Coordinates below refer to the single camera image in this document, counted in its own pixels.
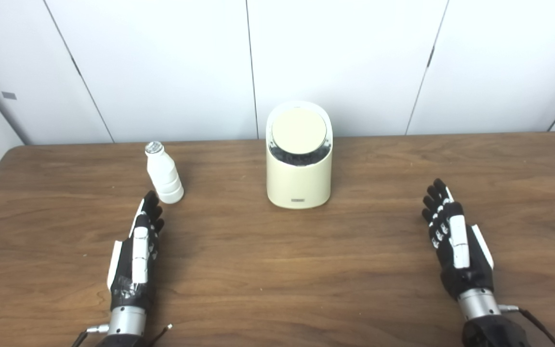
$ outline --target plastic bottle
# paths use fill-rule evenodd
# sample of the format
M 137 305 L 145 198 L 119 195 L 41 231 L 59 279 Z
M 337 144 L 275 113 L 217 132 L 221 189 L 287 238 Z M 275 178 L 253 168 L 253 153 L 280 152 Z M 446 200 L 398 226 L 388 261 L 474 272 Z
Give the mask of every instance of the plastic bottle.
M 147 172 L 161 202 L 174 204 L 183 197 L 183 185 L 179 180 L 174 160 L 164 151 L 164 146 L 153 141 L 145 146 Z

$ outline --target metal wrist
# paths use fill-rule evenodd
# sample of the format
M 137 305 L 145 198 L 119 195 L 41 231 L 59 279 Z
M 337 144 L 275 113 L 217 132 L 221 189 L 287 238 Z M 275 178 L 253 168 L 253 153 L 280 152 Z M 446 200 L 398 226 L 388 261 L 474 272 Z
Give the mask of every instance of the metal wrist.
M 110 314 L 108 334 L 145 334 L 147 314 L 144 309 L 136 306 L 118 306 Z
M 486 288 L 473 288 L 458 296 L 458 303 L 465 320 L 483 316 L 499 316 L 500 308 L 496 304 L 494 293 Z

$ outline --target robotic hand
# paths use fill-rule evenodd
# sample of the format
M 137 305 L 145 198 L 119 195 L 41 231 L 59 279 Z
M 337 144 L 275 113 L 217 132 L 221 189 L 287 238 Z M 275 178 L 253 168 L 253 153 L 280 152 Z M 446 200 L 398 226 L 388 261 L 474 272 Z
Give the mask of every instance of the robotic hand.
M 156 293 L 154 263 L 158 255 L 158 235 L 164 226 L 156 192 L 149 191 L 138 206 L 130 234 L 115 241 L 106 284 L 110 290 L 110 323 L 88 328 L 72 345 L 78 347 L 88 333 L 106 333 L 98 347 L 149 347 L 145 340 L 145 320 Z
M 453 200 L 440 179 L 428 187 L 427 194 L 423 199 L 427 207 L 423 218 L 442 267 L 442 284 L 458 301 L 466 320 L 462 331 L 464 346 L 530 347 L 524 329 L 501 313 L 520 309 L 496 304 L 494 262 L 478 226 L 465 223 L 462 206 Z

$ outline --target cable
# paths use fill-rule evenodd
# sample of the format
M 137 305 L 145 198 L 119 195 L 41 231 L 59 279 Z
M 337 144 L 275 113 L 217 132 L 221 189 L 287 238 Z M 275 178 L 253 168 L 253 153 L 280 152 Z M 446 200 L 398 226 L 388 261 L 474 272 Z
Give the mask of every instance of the cable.
M 172 324 L 168 324 L 166 327 L 164 327 L 164 329 L 162 329 L 161 333 L 158 334 L 158 336 L 154 337 L 153 340 L 151 340 L 147 347 L 152 347 L 159 338 L 161 338 L 168 330 L 172 329 Z
M 531 321 L 535 325 L 535 327 L 537 327 L 539 330 L 541 330 L 545 334 L 545 336 L 547 336 L 549 338 L 549 340 L 552 341 L 552 343 L 555 346 L 555 338 L 547 330 L 547 328 L 541 323 L 541 321 L 539 321 L 535 316 L 533 316 L 530 312 L 528 312 L 528 310 L 519 309 L 519 313 L 521 313 L 522 316 L 524 316 L 524 318 Z
M 87 338 L 87 334 L 88 333 L 86 330 L 80 333 L 79 337 L 77 337 L 77 340 L 72 343 L 72 347 L 79 347 L 81 343 L 83 343 L 84 339 Z

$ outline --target silver cap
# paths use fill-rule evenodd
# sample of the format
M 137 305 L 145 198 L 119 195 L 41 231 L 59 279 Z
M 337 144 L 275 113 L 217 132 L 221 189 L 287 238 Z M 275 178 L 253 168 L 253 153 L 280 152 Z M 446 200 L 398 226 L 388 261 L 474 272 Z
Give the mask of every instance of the silver cap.
M 156 154 L 164 149 L 164 146 L 158 141 L 152 141 L 145 146 L 145 153 Z

